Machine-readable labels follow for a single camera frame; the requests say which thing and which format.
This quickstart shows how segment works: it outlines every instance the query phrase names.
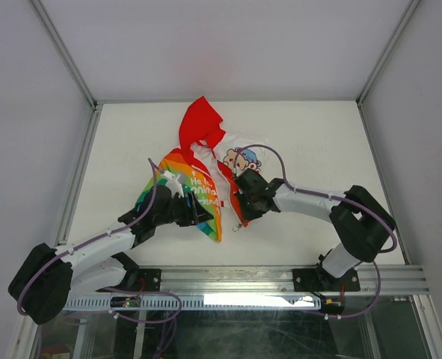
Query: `glass panel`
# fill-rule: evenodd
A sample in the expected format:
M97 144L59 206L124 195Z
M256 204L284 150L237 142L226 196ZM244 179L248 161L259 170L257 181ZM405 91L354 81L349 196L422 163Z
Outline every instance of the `glass panel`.
M347 311L363 309L371 300L346 298ZM172 311L123 314L160 320ZM300 310L219 308L183 310L165 325L138 325L109 313L66 312L44 325L40 337L31 358L429 358L409 298L385 297L368 316L328 321Z

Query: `enclosure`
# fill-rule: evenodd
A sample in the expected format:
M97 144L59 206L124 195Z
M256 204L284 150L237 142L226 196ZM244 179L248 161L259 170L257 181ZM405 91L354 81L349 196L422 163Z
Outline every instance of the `enclosure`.
M162 345L163 358L442 358L442 1L12 2L0 2L0 358L160 358ZM142 293L87 294L40 327L17 316L6 288L31 247L87 239L130 210L147 158L179 145L201 96L223 130L266 139L292 182L362 185L390 211L399 247L341 293L362 311L380 275L373 309L325 320L298 288L296 271L339 243L331 224L272 213L239 229L225 206L221 242L168 225L128 253L182 302L175 324L107 313L178 309ZM262 167L280 177L272 154Z

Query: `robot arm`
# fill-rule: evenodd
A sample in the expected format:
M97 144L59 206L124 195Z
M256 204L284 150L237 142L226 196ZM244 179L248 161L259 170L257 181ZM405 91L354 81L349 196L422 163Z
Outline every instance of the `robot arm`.
M248 221L274 211L297 212L333 224L341 243L325 257L319 258L321 262L316 276L323 287L341 278L360 262L372 262L389 237L389 233L373 217L332 197L353 200L378 215L390 229L395 227L392 217L365 188L358 185L345 192L330 192L327 198L322 198L309 194L314 191L307 188L303 188L303 193L293 191L283 179L267 183L260 174L249 169L236 179L236 184L240 189L236 196Z
M170 182L179 182L179 178L173 177ZM175 222L180 227L187 227L213 219L193 192L185 196L180 185L172 186L171 183L156 187L156 197L147 215L128 227L147 209L152 196L153 190L138 208L121 215L116 223L94 237L97 240L82 242L86 245L68 244L50 248L43 243L36 246L12 280L8 292L18 300L30 279L54 260L33 282L22 300L25 312L37 324L43 324L58 315L68 300L80 295L107 286L140 290L140 269L124 251L153 237L157 226ZM65 252L68 255L55 260Z

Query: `red fabric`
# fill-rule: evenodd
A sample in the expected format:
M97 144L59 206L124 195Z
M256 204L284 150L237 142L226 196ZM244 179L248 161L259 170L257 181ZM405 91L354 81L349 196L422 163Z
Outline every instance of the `red fabric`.
M185 161L191 166L205 171L209 175L210 173L206 166L194 157L194 151L191 150L191 145L199 144L213 150L226 133L219 126L221 122L222 117L207 102L206 97L202 96L188 107L179 128L180 151ZM232 208L237 213L242 224L246 227L248 222L242 218L239 199L235 196L235 193L239 191L239 187L237 187L234 182L233 172L222 163L222 161L219 161L219 159L218 168L230 184L230 203Z
M205 141L211 149L224 137L226 133L219 123L222 117L207 102L206 97L196 99L185 112L179 128L179 142L184 159L194 165L194 152L191 145Z

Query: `black mount bracket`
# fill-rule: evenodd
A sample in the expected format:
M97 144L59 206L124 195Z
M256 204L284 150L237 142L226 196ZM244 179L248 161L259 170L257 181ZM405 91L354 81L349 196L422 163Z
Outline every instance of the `black mount bracket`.
M139 268L138 264L124 252L115 254L113 258L119 260L126 270L123 281L114 288L130 292L139 292L141 289L143 292L158 292L160 290L161 269Z
M280 212L274 203L275 192L283 185L283 179L274 178L270 183L256 171L248 168L235 179L239 192L242 217L246 221L261 218L268 211Z
M133 247L153 237L157 226L173 222L180 227L195 226L214 218L201 206L193 192L188 192L185 197L180 197L177 193L171 197L171 190L168 187L158 185L156 188L156 198L151 210L141 221L131 226L131 232L135 235ZM151 189L141 203L136 204L135 208L117 220L126 225L132 223L146 210L153 193Z
M318 268L293 269L292 281L295 292L341 292L342 284L346 292L360 292L360 281L355 269L349 269L333 282L320 280Z

